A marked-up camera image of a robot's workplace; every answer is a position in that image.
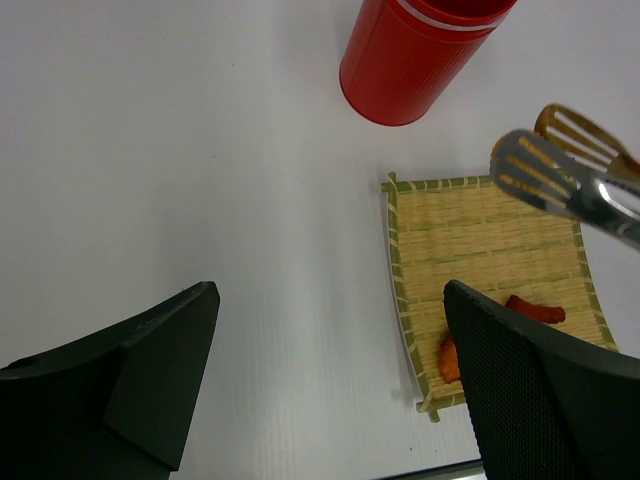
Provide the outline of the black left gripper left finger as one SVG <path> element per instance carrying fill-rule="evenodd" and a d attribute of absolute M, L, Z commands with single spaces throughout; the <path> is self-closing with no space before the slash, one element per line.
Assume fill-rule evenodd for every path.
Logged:
<path fill-rule="evenodd" d="M 180 467 L 220 296 L 200 282 L 1 370 L 4 479 L 167 479 Z"/>

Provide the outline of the steel serving tongs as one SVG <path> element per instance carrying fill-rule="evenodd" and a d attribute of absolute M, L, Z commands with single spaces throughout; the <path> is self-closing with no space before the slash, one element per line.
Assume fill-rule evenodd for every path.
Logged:
<path fill-rule="evenodd" d="M 559 103 L 534 128 L 495 144 L 490 177 L 504 193 L 546 213 L 588 224 L 639 248 L 639 211 L 615 200 L 617 187 L 639 198 L 639 160 L 612 134 Z"/>

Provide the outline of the red chicken wing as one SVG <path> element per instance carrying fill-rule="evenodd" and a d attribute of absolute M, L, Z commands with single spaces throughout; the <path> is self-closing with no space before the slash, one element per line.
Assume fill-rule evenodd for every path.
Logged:
<path fill-rule="evenodd" d="M 511 295 L 506 301 L 505 307 L 544 324 L 559 324 L 566 319 L 566 312 L 562 307 L 532 304 L 517 295 Z"/>

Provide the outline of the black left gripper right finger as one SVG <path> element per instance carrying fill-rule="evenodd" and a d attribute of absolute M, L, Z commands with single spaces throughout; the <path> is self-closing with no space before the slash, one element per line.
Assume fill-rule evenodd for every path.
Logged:
<path fill-rule="evenodd" d="M 639 361 L 452 280 L 444 310 L 489 479 L 636 479 Z"/>

